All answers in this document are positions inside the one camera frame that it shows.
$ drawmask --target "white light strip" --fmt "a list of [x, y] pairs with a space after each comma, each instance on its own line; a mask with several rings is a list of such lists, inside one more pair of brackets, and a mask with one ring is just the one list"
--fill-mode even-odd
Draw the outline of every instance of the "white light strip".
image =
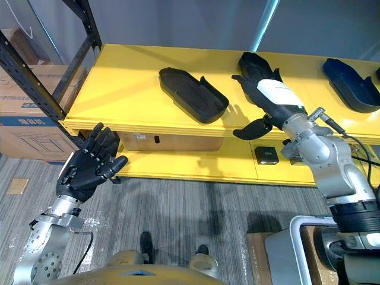
[[279, 2], [280, 0], [267, 0], [267, 4], [265, 5], [264, 12], [261, 15], [261, 19], [260, 19], [258, 28], [256, 30], [256, 34], [254, 38], [252, 39], [252, 43], [249, 47], [249, 50], [251, 52], [256, 52], [257, 49], [259, 48], [262, 37], [267, 31], [269, 23], [272, 20], [272, 17], [274, 15], [274, 12], [276, 11], [276, 8]]

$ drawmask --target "black shoe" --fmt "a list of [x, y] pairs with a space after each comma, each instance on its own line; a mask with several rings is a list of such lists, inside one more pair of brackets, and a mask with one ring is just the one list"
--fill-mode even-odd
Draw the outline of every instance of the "black shoe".
[[142, 253], [142, 257], [144, 259], [144, 264], [153, 264], [153, 243], [152, 236], [150, 232], [143, 232], [140, 236], [140, 251]]
[[197, 249], [197, 254], [206, 254], [208, 255], [208, 247], [206, 245], [200, 245]]

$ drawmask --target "black shelf post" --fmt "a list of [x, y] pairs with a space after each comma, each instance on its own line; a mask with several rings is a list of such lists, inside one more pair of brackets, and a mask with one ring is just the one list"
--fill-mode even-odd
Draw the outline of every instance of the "black shelf post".
[[84, 137], [79, 133], [77, 137], [70, 135], [58, 122], [66, 117], [66, 113], [58, 105], [63, 94], [66, 92], [72, 78], [92, 46], [93, 50], [102, 48], [102, 41], [97, 30], [95, 20], [88, 0], [63, 0], [64, 3], [82, 20], [87, 37], [79, 48], [66, 72], [50, 94], [35, 74], [31, 71], [22, 57], [17, 53], [3, 33], [0, 32], [0, 64], [9, 76], [20, 86], [29, 98], [40, 107], [42, 112], [78, 147], [84, 142]]

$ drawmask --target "gray wall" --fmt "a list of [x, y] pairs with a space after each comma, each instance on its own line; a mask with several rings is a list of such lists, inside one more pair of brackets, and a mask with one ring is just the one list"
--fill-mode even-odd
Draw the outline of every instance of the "gray wall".
[[[86, 36], [81, 21], [61, 0], [29, 1], [68, 63]], [[265, 4], [90, 0], [104, 43], [239, 50], [250, 47]], [[259, 50], [380, 61], [379, 6], [378, 0], [281, 0]], [[93, 58], [89, 53], [87, 65]]]
[[379, 8], [378, 0], [282, 0], [259, 50], [380, 61]]

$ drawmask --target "yellow shelf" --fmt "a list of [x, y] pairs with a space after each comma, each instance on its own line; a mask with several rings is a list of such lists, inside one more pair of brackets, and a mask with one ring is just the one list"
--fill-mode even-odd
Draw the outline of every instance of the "yellow shelf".
[[[92, 129], [103, 122], [114, 131], [150, 132], [232, 137], [232, 131], [261, 118], [260, 108], [245, 99], [240, 84], [231, 79], [238, 73], [241, 51], [185, 49], [176, 47], [103, 45], [63, 126], [71, 133]], [[380, 143], [380, 111], [351, 111], [330, 87], [322, 73], [325, 57], [259, 53], [272, 68], [280, 68], [284, 82], [302, 99], [308, 112], [322, 106], [346, 131], [368, 144]], [[362, 77], [374, 75], [376, 62], [344, 60]], [[202, 75], [229, 100], [230, 106], [217, 121], [203, 125], [176, 107], [160, 88], [158, 71], [165, 67]], [[372, 76], [380, 89], [380, 82]], [[283, 140], [274, 129], [265, 139]]]
[[262, 145], [276, 148], [280, 162], [276, 165], [258, 164], [254, 148], [247, 141], [225, 138], [219, 151], [125, 151], [118, 155], [129, 159], [121, 176], [201, 181], [283, 184], [314, 186], [311, 171], [307, 166], [291, 166], [280, 153], [281, 143], [263, 141]]

